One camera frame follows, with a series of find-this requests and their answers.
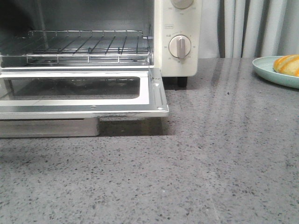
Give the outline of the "glass oven door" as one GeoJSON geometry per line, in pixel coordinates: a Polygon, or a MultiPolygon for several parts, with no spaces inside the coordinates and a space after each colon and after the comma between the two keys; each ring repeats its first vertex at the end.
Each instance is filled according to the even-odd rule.
{"type": "Polygon", "coordinates": [[[168,113],[156,68],[46,66],[0,71],[2,120],[165,117],[168,113]]]}

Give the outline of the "silver oven door handle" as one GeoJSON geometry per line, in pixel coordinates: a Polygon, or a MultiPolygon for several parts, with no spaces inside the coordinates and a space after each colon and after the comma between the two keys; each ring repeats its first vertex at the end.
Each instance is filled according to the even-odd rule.
{"type": "Polygon", "coordinates": [[[99,135],[99,121],[91,119],[1,120],[1,138],[80,137],[99,135]]]}

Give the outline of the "golden striped bread roll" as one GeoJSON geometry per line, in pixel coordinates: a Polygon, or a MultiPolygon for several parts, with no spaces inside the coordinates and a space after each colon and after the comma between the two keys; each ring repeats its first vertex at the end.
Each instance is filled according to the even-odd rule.
{"type": "Polygon", "coordinates": [[[299,76],[299,55],[287,55],[277,59],[273,64],[273,69],[277,73],[299,76]]]}

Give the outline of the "black oven foot right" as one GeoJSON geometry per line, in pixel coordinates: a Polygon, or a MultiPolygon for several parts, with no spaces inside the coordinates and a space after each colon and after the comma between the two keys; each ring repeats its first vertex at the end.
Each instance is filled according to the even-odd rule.
{"type": "Polygon", "coordinates": [[[177,84],[180,88],[185,88],[187,86],[188,77],[178,77],[177,84]]]}

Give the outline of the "white Toshiba toaster oven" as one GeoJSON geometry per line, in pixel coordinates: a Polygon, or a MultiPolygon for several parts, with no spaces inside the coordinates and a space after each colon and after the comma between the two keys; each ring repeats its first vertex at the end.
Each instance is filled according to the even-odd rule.
{"type": "Polygon", "coordinates": [[[174,7],[171,0],[3,0],[0,42],[31,30],[140,30],[153,37],[152,65],[98,66],[148,67],[159,69],[163,77],[190,77],[198,70],[201,11],[200,0],[186,9],[174,7]],[[184,59],[175,58],[169,51],[169,43],[177,35],[191,41],[184,59]]]}

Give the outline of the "upper beige oven knob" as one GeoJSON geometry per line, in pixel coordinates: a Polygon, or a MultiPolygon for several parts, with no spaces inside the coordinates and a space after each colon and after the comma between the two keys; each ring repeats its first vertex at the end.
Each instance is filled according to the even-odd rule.
{"type": "Polygon", "coordinates": [[[193,4],[193,0],[171,0],[171,3],[178,9],[186,9],[193,4]]]}

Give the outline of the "lower beige timer knob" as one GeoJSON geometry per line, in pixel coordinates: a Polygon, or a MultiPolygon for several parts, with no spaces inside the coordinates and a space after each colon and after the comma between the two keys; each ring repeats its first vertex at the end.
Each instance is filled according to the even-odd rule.
{"type": "Polygon", "coordinates": [[[169,51],[175,58],[184,59],[190,50],[191,41],[185,35],[177,35],[169,43],[169,51]]]}

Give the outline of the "grey white curtain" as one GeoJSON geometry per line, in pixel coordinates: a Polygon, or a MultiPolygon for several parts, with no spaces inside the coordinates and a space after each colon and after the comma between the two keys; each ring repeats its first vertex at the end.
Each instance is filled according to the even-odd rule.
{"type": "Polygon", "coordinates": [[[205,0],[200,58],[253,58],[299,52],[297,0],[205,0]]]}

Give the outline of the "light green plate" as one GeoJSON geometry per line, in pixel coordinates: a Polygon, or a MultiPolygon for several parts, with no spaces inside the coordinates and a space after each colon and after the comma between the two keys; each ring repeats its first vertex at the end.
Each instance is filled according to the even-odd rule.
{"type": "Polygon", "coordinates": [[[274,62],[282,56],[266,56],[253,60],[253,70],[261,78],[286,87],[299,88],[299,78],[277,73],[273,69],[274,62]]]}

